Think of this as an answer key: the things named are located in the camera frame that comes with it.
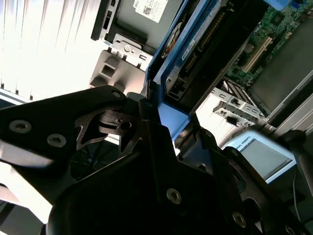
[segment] small display screen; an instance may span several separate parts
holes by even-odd
[[[292,161],[256,139],[244,147],[241,153],[264,180]]]

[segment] screw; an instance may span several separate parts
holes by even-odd
[[[293,229],[291,227],[289,227],[287,224],[285,225],[285,229],[286,229],[288,234],[295,235]]]
[[[209,137],[213,137],[212,133],[211,133],[211,132],[209,132],[208,130],[205,130],[205,133],[206,133],[206,135],[207,135],[207,136],[209,136]]]
[[[112,95],[114,95],[117,98],[121,97],[121,94],[119,92],[116,92],[116,91],[112,91]]]
[[[121,129],[122,129],[123,131],[126,131],[126,130],[128,130],[129,128],[131,128],[131,126],[132,126],[132,124],[131,124],[130,122],[125,122],[125,123],[123,123],[123,124],[121,125]]]
[[[232,154],[234,154],[235,156],[238,156],[237,151],[236,151],[236,150],[234,150],[234,149],[231,151],[231,153],[232,153]]]
[[[233,219],[235,222],[242,228],[246,227],[246,220],[245,218],[239,213],[239,212],[234,212],[233,213]]]
[[[179,205],[181,203],[181,195],[174,188],[169,188],[166,191],[166,196],[167,196],[168,200],[170,200],[172,203],[174,203],[176,205]]]
[[[199,166],[199,168],[200,168],[201,170],[206,171],[206,166],[205,166],[204,163],[201,163],[201,165]]]
[[[24,120],[15,120],[10,123],[9,128],[16,133],[24,134],[31,130],[31,124]]]
[[[47,142],[52,147],[62,148],[66,145],[67,140],[64,136],[60,134],[51,134],[48,136]]]
[[[125,50],[126,52],[130,52],[130,51],[132,50],[132,47],[131,47],[130,45],[126,45],[126,46],[124,47],[124,50]]]

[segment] black mounting arm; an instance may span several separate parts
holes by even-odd
[[[119,160],[53,203],[46,234],[309,234],[241,153],[221,151],[210,132],[190,135],[195,143],[177,159],[155,88],[149,82],[139,101],[103,86],[0,110],[0,140],[36,153],[2,160],[51,177],[76,149],[121,136]]]

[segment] hard drive label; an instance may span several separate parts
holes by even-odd
[[[168,0],[135,0],[133,7],[138,14],[159,23],[167,2]]]

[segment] blue plastic tab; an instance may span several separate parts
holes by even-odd
[[[190,120],[188,115],[165,103],[159,104],[158,112],[161,118],[161,123],[169,129],[172,140],[175,140],[178,137]]]
[[[289,4],[289,0],[264,0],[266,3],[274,7],[276,10],[281,11]]]

